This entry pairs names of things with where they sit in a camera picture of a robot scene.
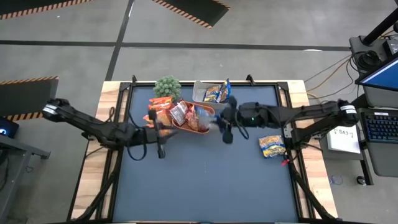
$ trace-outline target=black pole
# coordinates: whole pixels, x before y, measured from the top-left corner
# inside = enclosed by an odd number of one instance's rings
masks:
[[[363,40],[362,44],[369,46],[379,38],[388,28],[398,21],[398,8],[385,18],[376,28],[372,30]]]

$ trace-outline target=computer monitor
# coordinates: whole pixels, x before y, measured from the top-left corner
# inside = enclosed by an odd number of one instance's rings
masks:
[[[398,91],[398,53],[377,68],[359,77],[355,84]]]

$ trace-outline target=food package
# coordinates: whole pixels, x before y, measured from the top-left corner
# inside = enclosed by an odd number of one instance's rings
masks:
[[[180,100],[176,105],[172,106],[169,111],[174,121],[177,122],[179,126],[185,123],[185,115],[188,111],[188,107],[183,100]]]
[[[197,106],[191,106],[187,112],[185,118],[187,119],[188,125],[194,131],[205,132],[208,130],[208,127],[203,126],[199,123],[199,116],[197,115]]]
[[[167,111],[166,110],[160,110],[160,111],[156,111],[156,115],[157,115],[157,121],[161,122],[164,126],[171,126],[171,120],[169,118],[169,116],[167,116]],[[151,119],[149,119],[149,115],[145,115],[144,120],[146,120],[149,124],[147,124],[148,127],[153,128],[154,124],[153,121]],[[170,134],[171,130],[169,129],[161,129],[160,131],[160,135],[161,136],[165,136]]]
[[[149,100],[152,104],[148,105],[148,110],[155,109],[156,111],[169,109],[172,105],[172,97],[160,97]]]
[[[280,135],[259,138],[259,144],[266,159],[283,155],[286,151],[285,144]]]
[[[222,85],[215,85],[206,90],[203,102],[216,103]]]
[[[229,78],[223,83],[220,89],[220,93],[217,97],[217,103],[227,103],[229,99],[229,95],[231,94],[231,84],[229,82]]]

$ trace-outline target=white paper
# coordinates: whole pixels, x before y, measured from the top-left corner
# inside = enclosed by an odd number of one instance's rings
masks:
[[[336,151],[361,153],[356,133],[356,126],[338,126],[331,130],[328,135],[328,148]]]

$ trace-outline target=wooden table frame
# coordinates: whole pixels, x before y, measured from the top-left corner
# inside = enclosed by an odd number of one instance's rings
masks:
[[[181,81],[182,85],[191,85],[194,81]],[[222,82],[217,80],[208,80],[204,82]],[[153,86],[153,82],[134,82],[137,86]],[[234,85],[250,85],[250,81],[231,81]],[[96,118],[106,120],[109,116],[109,109],[112,106],[116,107],[115,119],[118,121],[126,121],[131,105],[132,89],[131,82],[104,82],[99,99]],[[281,80],[281,81],[256,81],[256,84],[274,85],[277,93],[278,101],[282,106],[298,107],[302,105],[309,105],[307,93],[305,91],[304,82],[302,80]],[[296,127],[305,128],[313,123],[312,119],[295,122]],[[319,146],[319,142],[311,140],[310,144]],[[99,147],[98,142],[90,141],[86,150],[86,154],[94,151]],[[85,159],[82,163],[81,172],[76,185],[75,194],[71,203],[68,220],[78,218],[90,203],[95,199],[101,186],[104,185],[110,174],[116,173],[115,184],[109,188],[104,194],[104,199],[100,203],[91,219],[102,220],[104,222],[111,222],[114,211],[114,201],[116,200],[116,189],[119,170],[114,170],[115,167],[120,168],[121,154],[123,149],[117,151],[98,151]],[[328,176],[326,173],[325,164],[323,162],[322,152],[312,149],[310,147],[299,152],[298,159],[295,161],[295,166],[300,172],[304,181],[310,187],[319,202],[326,208],[326,210],[337,217],[335,203],[331,193]],[[309,205],[308,199],[305,197],[302,189],[294,180],[292,181],[292,189],[296,196],[296,209],[298,217],[300,218],[319,218],[319,214],[314,212],[313,207]]]

